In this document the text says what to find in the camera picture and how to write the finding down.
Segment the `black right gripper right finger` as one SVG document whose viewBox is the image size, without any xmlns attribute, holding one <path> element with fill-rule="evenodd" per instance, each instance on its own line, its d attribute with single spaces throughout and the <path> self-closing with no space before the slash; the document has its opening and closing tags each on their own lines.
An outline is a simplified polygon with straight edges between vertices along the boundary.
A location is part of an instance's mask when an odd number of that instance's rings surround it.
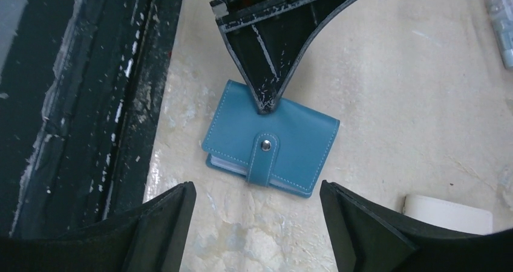
<svg viewBox="0 0 513 272">
<path fill-rule="evenodd" d="M 512 271 L 512 230 L 436 227 L 326 180 L 319 195 L 338 271 Z"/>
</svg>

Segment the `blue leather card holder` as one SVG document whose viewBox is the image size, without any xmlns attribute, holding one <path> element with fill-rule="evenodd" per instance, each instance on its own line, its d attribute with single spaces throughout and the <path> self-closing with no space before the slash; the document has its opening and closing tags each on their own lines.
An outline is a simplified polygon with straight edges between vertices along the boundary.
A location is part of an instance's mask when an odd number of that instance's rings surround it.
<svg viewBox="0 0 513 272">
<path fill-rule="evenodd" d="M 249 87 L 228 80 L 201 146 L 211 168 L 309 198 L 339 125 L 338 119 L 288 99 L 261 115 Z"/>
</svg>

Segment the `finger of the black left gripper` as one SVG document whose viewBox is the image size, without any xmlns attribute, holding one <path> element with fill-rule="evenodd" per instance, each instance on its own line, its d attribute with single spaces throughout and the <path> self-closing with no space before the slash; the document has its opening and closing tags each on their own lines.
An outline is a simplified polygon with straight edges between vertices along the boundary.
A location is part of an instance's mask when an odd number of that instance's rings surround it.
<svg viewBox="0 0 513 272">
<path fill-rule="evenodd" d="M 319 32 L 357 0 L 211 0 L 226 48 L 260 114 L 270 114 Z"/>
</svg>

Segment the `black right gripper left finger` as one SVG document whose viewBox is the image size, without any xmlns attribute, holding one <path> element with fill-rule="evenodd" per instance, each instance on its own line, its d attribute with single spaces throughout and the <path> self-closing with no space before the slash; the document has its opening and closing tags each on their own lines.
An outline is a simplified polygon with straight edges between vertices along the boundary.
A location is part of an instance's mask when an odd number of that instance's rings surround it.
<svg viewBox="0 0 513 272">
<path fill-rule="evenodd" d="M 185 182 L 57 238 L 1 238 L 1 271 L 179 271 L 196 195 Z"/>
</svg>

